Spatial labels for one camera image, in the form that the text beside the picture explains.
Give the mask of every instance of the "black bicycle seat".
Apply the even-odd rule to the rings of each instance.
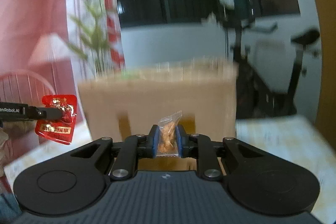
[[[292,37],[291,42],[306,47],[315,43],[319,38],[320,32],[317,29],[310,29],[298,37]]]

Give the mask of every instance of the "transparent plastic wrapper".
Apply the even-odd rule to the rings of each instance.
[[[159,121],[159,143],[156,156],[179,156],[175,127],[181,117],[182,111],[179,111]]]
[[[77,116],[77,97],[75,95],[46,95],[42,97],[46,107],[58,108],[62,117],[57,121],[38,120],[35,133],[54,142],[71,144]]]

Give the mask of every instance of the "chair backrest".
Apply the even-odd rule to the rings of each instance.
[[[0,75],[0,102],[39,106],[48,94],[55,94],[54,87],[35,72],[15,70]]]

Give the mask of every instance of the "cardboard box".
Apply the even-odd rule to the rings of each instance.
[[[235,136],[236,66],[222,60],[116,73],[80,83],[78,91],[94,140],[148,134],[160,118],[179,110],[189,134],[213,141]]]

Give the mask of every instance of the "silver bolt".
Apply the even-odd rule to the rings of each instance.
[[[128,171],[125,169],[117,169],[112,172],[112,175],[114,175],[116,178],[124,178],[128,175]]]
[[[208,169],[204,172],[204,175],[206,175],[208,178],[216,178],[221,175],[221,172],[217,169]]]

